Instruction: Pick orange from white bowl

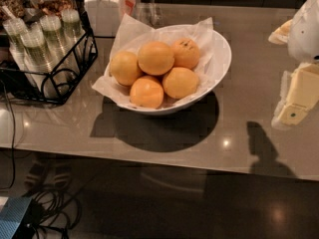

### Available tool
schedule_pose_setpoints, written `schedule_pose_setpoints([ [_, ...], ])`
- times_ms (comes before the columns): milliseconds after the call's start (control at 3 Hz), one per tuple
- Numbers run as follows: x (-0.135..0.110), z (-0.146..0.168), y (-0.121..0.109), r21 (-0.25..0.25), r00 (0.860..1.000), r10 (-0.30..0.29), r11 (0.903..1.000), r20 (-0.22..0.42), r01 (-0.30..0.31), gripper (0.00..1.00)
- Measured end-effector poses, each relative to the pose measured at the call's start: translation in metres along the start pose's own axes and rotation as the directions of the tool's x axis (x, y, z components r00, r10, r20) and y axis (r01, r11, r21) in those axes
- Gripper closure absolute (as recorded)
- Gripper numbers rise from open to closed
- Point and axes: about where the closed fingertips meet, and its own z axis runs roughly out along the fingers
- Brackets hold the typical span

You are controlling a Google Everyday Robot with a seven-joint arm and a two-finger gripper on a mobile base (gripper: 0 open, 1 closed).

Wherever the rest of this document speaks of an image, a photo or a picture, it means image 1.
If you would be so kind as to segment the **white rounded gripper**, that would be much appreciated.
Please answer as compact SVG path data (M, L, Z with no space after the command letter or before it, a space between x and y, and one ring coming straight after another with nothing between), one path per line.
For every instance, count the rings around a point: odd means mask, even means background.
M288 20L273 31L268 41L287 43L288 54L301 63L281 78L280 101L271 125L289 129L300 124L319 102L319 0L307 0Z

